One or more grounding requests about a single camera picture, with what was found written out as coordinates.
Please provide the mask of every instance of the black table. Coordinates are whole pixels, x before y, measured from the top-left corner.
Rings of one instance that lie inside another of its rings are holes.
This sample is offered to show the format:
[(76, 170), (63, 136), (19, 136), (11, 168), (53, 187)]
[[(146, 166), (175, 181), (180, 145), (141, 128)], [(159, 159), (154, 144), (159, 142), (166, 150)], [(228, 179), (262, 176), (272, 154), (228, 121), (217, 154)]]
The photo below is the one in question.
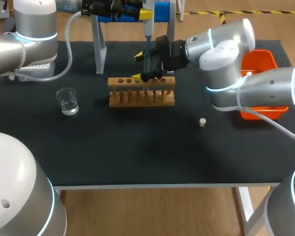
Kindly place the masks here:
[[(195, 68), (176, 71), (176, 105), (109, 108), (108, 77), (140, 72), (143, 42), (109, 42), (96, 76), (93, 44), (72, 43), (73, 66), (53, 82), (0, 79), (0, 132), (23, 142), (55, 186), (278, 183), (295, 169), (295, 141), (264, 121), (215, 110)], [(277, 64), (290, 66), (280, 41), (257, 40)], [(59, 43), (55, 74), (67, 64)], [(79, 112), (61, 114), (56, 92), (72, 87)], [(206, 118), (204, 128), (199, 119)], [(279, 121), (295, 132), (295, 108)]]

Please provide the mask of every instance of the orange container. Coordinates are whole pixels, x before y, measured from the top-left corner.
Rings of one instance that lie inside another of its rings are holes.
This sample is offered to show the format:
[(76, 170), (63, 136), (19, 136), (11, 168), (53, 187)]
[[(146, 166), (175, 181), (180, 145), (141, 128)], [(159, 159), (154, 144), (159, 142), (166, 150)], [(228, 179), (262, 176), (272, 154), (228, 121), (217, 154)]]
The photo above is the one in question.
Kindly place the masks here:
[[(277, 64), (270, 51), (254, 50), (244, 56), (241, 65), (241, 75), (245, 76), (249, 71), (252, 74), (257, 74), (275, 68), (277, 68)], [(253, 107), (252, 109), (270, 119), (278, 119), (287, 112), (289, 107)], [(240, 114), (244, 119), (261, 119), (247, 112), (240, 112)]]

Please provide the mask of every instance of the blue cylinder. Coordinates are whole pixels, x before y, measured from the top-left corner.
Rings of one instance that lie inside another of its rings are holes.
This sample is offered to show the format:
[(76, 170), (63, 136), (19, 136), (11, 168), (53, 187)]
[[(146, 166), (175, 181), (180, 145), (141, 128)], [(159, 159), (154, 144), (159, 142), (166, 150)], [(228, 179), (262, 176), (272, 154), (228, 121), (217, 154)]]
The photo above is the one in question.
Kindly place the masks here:
[[(170, 2), (169, 1), (156, 1), (155, 2), (155, 12), (154, 12), (154, 22), (169, 22), (169, 12), (170, 12)], [(97, 17), (98, 22), (113, 22), (113, 17)], [(134, 20), (131, 16), (122, 15), (120, 18), (116, 19), (116, 22), (140, 22)]]

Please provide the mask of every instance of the wooden test tube rack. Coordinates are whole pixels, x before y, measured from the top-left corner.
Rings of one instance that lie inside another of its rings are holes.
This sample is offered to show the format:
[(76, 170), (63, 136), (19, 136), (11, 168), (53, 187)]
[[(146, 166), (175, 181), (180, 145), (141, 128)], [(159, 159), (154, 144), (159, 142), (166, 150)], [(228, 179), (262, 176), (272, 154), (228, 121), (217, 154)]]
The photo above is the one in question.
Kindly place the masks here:
[(174, 106), (175, 85), (175, 77), (151, 79), (145, 83), (131, 77), (108, 78), (108, 87), (112, 89), (109, 107)]

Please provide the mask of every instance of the clear liquid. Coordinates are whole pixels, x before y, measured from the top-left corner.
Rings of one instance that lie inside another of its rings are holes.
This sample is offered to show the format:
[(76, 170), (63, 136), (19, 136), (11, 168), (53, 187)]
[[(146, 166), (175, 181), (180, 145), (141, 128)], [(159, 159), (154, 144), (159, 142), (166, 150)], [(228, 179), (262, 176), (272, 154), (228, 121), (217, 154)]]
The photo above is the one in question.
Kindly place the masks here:
[(72, 116), (79, 111), (78, 102), (76, 99), (63, 99), (61, 101), (62, 113), (67, 116)]

